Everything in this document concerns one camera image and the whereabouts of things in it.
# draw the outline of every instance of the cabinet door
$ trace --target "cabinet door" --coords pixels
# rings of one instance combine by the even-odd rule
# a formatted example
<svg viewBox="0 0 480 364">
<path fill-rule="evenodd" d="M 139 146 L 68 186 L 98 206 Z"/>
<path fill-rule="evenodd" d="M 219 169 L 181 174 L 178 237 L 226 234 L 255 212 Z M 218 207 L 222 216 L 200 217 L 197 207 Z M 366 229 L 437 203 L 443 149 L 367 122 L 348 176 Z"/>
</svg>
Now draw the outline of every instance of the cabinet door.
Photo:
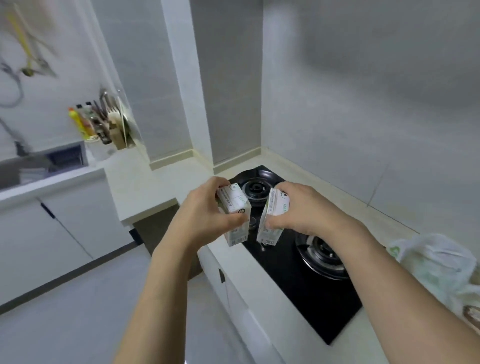
<svg viewBox="0 0 480 364">
<path fill-rule="evenodd" d="M 0 304 L 90 261 L 37 200 L 0 211 Z"/>
<path fill-rule="evenodd" d="M 226 286 L 230 318 L 255 362 L 258 364 L 283 364 L 284 361 L 228 277 Z"/>
<path fill-rule="evenodd" d="M 94 259 L 133 241 L 118 219 L 105 175 L 40 199 Z"/>
<path fill-rule="evenodd" d="M 208 281 L 212 285 L 223 307 L 225 307 L 225 310 L 229 312 L 227 289 L 225 287 L 225 275 L 220 268 L 220 264 L 218 264 L 208 246 L 203 246 L 200 248 L 198 251 L 198 259 L 200 260 L 200 265 L 202 266 Z"/>
</svg>

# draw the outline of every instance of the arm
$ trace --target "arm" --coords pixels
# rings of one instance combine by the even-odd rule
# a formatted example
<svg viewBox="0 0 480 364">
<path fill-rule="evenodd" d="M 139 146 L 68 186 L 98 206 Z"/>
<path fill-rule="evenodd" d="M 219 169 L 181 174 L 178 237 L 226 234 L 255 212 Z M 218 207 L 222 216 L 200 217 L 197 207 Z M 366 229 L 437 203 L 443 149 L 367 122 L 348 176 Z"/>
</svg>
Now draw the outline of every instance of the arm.
<svg viewBox="0 0 480 364">
<path fill-rule="evenodd" d="M 359 221 L 313 188 L 283 182 L 290 209 L 269 220 L 324 239 L 345 264 L 392 364 L 480 363 L 480 337 L 410 275 Z"/>
<path fill-rule="evenodd" d="M 183 364 L 187 276 L 197 250 L 246 221 L 218 211 L 215 192 L 228 180 L 213 177 L 189 193 L 152 255 L 152 262 L 114 364 Z"/>
</svg>

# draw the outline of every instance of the forearm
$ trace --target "forearm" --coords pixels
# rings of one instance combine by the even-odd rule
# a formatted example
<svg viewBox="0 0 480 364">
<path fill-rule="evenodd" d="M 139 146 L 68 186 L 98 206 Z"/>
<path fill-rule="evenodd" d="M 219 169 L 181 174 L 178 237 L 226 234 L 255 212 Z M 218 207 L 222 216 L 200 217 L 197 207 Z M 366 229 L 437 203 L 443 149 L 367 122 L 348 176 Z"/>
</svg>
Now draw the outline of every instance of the forearm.
<svg viewBox="0 0 480 364">
<path fill-rule="evenodd" d="M 365 227 L 333 242 L 392 364 L 480 363 L 480 338 L 396 262 Z"/>
<path fill-rule="evenodd" d="M 181 246 L 166 237 L 155 249 L 115 364 L 184 363 L 187 280 L 193 253 Z"/>
</svg>

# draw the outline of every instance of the tile floor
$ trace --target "tile floor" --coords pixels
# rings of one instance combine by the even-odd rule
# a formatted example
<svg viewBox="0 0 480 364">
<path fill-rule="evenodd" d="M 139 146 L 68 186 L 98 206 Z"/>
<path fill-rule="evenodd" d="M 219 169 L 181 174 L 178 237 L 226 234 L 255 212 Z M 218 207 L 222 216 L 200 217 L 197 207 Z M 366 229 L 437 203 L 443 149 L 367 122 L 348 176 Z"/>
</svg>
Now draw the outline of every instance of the tile floor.
<svg viewBox="0 0 480 364">
<path fill-rule="evenodd" d="M 110 363 L 142 289 L 141 245 L 0 316 L 0 363 Z M 204 274 L 189 281 L 188 364 L 253 364 Z"/>
</svg>

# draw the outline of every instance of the yellow bottle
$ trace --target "yellow bottle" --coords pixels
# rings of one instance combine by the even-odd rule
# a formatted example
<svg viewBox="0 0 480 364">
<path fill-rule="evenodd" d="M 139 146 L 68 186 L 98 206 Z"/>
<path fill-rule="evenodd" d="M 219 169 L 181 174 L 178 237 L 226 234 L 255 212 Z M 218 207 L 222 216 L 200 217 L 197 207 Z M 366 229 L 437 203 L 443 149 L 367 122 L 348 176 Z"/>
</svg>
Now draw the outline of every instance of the yellow bottle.
<svg viewBox="0 0 480 364">
<path fill-rule="evenodd" d="M 76 112 L 73 108 L 68 108 L 68 116 L 70 116 L 71 119 L 75 122 L 75 125 L 77 126 L 80 134 L 82 135 L 82 138 L 84 140 L 88 139 L 90 136 L 88 135 L 87 130 L 85 130 L 85 127 L 80 120 L 80 115 L 78 115 L 78 112 Z"/>
</svg>

